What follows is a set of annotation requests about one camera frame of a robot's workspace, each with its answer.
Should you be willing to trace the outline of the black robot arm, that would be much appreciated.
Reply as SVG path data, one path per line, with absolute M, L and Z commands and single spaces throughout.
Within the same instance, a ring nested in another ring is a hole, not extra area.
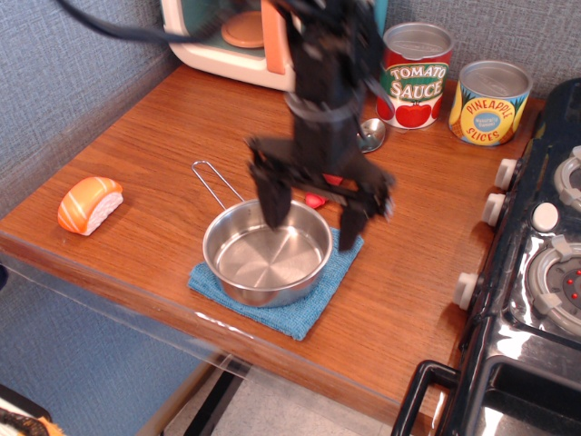
M 285 99 L 290 139 L 252 137 L 251 175 L 271 228 L 291 208 L 291 191 L 339 203 L 339 249 L 349 250 L 368 221 L 391 213 L 393 176 L 359 149 L 366 92 L 379 94 L 385 45 L 369 1 L 276 1 L 287 26 L 295 85 Z

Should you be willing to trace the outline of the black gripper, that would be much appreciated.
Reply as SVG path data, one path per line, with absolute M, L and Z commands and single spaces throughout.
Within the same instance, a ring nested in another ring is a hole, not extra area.
M 291 208 L 296 187 L 343 206 L 339 251 L 350 250 L 375 215 L 390 218 L 393 176 L 359 150 L 362 97 L 335 108 L 285 94 L 293 118 L 291 138 L 251 137 L 251 174 L 266 224 L 275 229 Z

